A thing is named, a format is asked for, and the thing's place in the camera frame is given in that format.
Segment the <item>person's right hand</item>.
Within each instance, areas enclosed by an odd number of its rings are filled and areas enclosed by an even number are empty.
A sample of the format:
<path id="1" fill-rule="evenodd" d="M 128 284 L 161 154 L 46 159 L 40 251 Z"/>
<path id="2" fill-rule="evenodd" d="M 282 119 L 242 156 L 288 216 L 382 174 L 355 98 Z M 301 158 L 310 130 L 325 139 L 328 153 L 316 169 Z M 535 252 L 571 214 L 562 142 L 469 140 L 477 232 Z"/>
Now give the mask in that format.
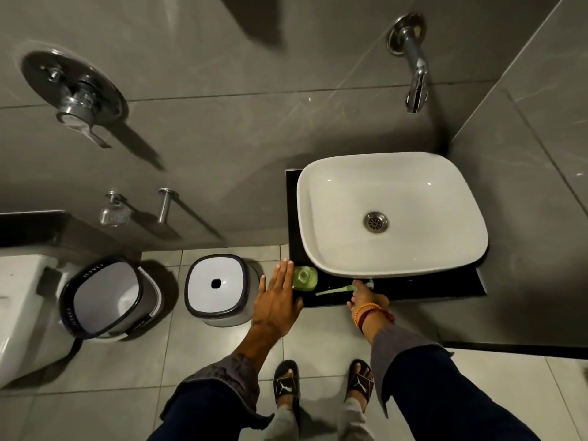
<path id="1" fill-rule="evenodd" d="M 389 299 L 385 295 L 373 293 L 374 297 L 351 297 L 347 302 L 347 306 L 354 320 L 357 320 L 362 312 L 373 307 L 388 309 L 390 304 Z"/>

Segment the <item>green toothbrush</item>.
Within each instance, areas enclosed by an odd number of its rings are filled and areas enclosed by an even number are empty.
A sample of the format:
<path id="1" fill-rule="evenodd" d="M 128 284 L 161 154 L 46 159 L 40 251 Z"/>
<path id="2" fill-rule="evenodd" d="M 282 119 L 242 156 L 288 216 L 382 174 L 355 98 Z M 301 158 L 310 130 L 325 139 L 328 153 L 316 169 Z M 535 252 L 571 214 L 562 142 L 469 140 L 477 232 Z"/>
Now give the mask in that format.
<path id="1" fill-rule="evenodd" d="M 363 283 L 363 285 L 365 285 L 369 289 L 373 289 L 374 288 L 374 281 L 373 280 L 369 280 L 367 282 L 362 282 L 362 283 Z M 330 294 L 342 293 L 342 292 L 354 292 L 356 290 L 357 290 L 356 286 L 354 286 L 354 284 L 351 284 L 351 285 L 344 286 L 344 287 L 341 287 L 341 288 L 328 289 L 328 290 L 325 290 L 325 291 L 316 292 L 315 293 L 315 296 L 330 295 Z"/>

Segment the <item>white stool with dark rim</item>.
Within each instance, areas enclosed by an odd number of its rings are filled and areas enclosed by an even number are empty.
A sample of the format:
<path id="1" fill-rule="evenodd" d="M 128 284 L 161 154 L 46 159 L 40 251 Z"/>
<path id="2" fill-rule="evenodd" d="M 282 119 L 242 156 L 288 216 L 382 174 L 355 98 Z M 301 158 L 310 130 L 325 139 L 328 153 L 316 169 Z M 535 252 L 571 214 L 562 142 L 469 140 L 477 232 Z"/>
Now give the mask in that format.
<path id="1" fill-rule="evenodd" d="M 187 272 L 187 311 L 213 327 L 234 327 L 250 321 L 260 277 L 244 259 L 213 254 L 195 261 Z"/>

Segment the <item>chrome basin drain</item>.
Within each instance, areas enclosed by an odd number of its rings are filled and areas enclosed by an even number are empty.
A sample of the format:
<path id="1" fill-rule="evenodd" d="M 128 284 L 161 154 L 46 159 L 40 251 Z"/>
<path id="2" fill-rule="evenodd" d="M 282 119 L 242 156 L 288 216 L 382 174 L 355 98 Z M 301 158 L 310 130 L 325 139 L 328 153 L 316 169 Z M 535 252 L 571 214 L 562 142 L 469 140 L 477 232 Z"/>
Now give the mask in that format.
<path id="1" fill-rule="evenodd" d="M 363 224 L 370 233 L 379 234 L 387 230 L 389 221 L 381 212 L 369 212 L 364 216 Z"/>

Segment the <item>black stone counter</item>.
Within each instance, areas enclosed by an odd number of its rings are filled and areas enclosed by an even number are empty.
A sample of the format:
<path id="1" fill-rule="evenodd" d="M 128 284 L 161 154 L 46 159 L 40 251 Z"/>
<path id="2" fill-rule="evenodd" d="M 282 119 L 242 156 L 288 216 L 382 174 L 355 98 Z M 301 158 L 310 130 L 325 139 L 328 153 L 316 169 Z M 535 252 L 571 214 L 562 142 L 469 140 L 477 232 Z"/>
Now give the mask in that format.
<path id="1" fill-rule="evenodd" d="M 297 185 L 301 169 L 285 171 L 288 208 L 289 258 L 295 266 L 315 267 L 308 257 L 301 238 L 298 219 Z M 346 304 L 351 292 L 318 293 L 352 284 L 352 280 L 318 271 L 318 284 L 311 292 L 295 290 L 294 299 L 303 298 L 305 308 Z M 374 280 L 375 292 L 384 294 L 392 302 L 401 300 L 445 300 L 486 296 L 476 265 L 467 265 L 439 273 L 418 276 L 386 277 Z"/>

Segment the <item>person's black sandal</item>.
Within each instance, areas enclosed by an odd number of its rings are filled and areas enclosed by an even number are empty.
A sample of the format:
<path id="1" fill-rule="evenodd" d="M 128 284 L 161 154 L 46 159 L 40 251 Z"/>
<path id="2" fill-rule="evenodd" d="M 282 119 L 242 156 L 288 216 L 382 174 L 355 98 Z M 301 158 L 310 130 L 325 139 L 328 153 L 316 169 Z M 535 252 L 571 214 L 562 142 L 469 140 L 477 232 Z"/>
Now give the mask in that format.
<path id="1" fill-rule="evenodd" d="M 298 410 L 300 381 L 298 365 L 294 360 L 284 360 L 277 366 L 273 379 L 273 393 L 277 408 Z"/>
<path id="2" fill-rule="evenodd" d="M 349 366 L 345 400 L 351 399 L 365 412 L 374 389 L 373 372 L 362 359 L 354 359 Z"/>

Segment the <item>person's right black sandal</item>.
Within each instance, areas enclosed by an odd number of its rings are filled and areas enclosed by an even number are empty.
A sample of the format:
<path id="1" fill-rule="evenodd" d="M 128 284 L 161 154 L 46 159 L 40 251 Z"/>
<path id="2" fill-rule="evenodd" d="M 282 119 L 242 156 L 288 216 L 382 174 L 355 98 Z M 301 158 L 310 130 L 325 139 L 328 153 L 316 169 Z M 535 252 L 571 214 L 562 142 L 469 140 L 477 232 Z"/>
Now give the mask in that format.
<path id="1" fill-rule="evenodd" d="M 354 359 L 349 366 L 345 400 L 351 399 L 365 412 L 374 389 L 373 372 L 362 359 Z"/>

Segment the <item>person's left leg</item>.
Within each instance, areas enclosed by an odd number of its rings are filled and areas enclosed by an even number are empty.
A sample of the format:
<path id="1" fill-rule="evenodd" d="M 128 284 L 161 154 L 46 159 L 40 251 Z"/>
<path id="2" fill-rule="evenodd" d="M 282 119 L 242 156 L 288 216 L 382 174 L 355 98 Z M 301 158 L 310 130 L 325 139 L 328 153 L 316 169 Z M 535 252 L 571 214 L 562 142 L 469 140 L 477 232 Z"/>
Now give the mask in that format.
<path id="1" fill-rule="evenodd" d="M 282 405 L 264 430 L 263 441 L 299 441 L 300 407 L 298 402 Z"/>

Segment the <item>person's leg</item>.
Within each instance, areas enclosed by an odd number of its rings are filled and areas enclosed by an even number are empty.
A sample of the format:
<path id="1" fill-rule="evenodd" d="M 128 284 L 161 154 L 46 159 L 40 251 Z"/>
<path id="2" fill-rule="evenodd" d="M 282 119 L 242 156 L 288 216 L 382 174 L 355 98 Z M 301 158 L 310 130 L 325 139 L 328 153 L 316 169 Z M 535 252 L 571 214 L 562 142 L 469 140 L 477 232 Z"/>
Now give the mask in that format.
<path id="1" fill-rule="evenodd" d="M 300 407 L 298 402 L 282 405 L 264 430 L 263 441 L 299 441 Z"/>
<path id="2" fill-rule="evenodd" d="M 374 441 L 360 402 L 345 398 L 337 411 L 338 441 Z"/>

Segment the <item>person's right leg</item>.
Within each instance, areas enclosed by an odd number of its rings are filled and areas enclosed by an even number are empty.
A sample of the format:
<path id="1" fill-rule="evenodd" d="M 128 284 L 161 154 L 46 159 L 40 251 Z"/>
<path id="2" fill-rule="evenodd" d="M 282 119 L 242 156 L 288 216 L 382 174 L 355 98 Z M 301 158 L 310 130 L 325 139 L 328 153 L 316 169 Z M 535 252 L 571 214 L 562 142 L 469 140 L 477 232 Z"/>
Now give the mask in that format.
<path id="1" fill-rule="evenodd" d="M 360 402 L 345 398 L 337 411 L 338 441 L 374 441 Z"/>

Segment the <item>grey bucket with dark rim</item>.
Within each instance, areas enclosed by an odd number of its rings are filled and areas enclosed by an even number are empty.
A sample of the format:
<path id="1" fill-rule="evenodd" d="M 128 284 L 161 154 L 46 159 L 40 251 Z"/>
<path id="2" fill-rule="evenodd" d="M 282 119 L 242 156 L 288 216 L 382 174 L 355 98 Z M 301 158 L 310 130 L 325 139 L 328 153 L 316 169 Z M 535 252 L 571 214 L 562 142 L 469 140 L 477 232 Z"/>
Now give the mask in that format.
<path id="1" fill-rule="evenodd" d="M 102 343 L 133 337 L 163 311 L 155 279 L 124 256 L 102 258 L 74 275 L 58 295 L 60 324 L 75 339 Z"/>

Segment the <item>black stone ledge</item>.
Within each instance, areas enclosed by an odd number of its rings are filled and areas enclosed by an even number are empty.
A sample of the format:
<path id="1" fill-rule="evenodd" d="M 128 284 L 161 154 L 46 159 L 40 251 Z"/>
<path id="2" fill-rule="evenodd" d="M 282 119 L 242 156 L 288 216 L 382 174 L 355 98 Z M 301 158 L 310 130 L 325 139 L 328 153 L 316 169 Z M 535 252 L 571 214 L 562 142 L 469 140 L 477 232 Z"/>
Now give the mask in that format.
<path id="1" fill-rule="evenodd" d="M 0 213 L 0 249 L 62 246 L 87 233 L 83 222 L 63 210 Z"/>

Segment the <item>chrome wall peg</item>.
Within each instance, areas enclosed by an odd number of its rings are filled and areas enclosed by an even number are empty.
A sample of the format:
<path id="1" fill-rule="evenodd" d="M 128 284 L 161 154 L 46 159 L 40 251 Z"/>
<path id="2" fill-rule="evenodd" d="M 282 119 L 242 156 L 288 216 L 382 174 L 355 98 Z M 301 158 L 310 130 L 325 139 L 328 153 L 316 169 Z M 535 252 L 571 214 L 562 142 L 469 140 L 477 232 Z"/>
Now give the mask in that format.
<path id="1" fill-rule="evenodd" d="M 161 196 L 161 205 L 158 214 L 158 224 L 167 224 L 172 202 L 178 197 L 178 193 L 170 188 L 162 187 L 158 190 Z"/>

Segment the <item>chrome wall spout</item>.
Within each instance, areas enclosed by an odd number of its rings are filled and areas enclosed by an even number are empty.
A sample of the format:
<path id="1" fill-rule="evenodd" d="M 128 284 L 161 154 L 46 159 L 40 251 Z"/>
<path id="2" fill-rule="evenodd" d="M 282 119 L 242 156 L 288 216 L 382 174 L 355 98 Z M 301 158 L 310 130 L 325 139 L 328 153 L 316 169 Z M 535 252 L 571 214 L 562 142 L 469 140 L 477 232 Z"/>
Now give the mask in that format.
<path id="1" fill-rule="evenodd" d="M 418 113 L 428 99 L 429 68 L 421 44 L 426 36 L 425 18 L 420 13 L 408 13 L 398 18 L 390 30 L 386 46 L 388 51 L 404 57 L 411 71 L 406 108 Z"/>

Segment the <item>chrome wall mixer valve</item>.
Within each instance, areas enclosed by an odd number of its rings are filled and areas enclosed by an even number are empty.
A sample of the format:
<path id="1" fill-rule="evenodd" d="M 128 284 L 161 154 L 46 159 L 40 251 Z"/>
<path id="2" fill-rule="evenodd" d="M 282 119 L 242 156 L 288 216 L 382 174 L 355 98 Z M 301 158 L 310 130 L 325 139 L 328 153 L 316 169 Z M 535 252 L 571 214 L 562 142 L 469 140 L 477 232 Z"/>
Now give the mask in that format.
<path id="1" fill-rule="evenodd" d="M 128 105 L 116 86 L 90 64 L 57 51 L 31 51 L 21 60 L 28 85 L 56 109 L 56 119 L 100 148 L 109 149 L 93 130 L 123 122 Z"/>

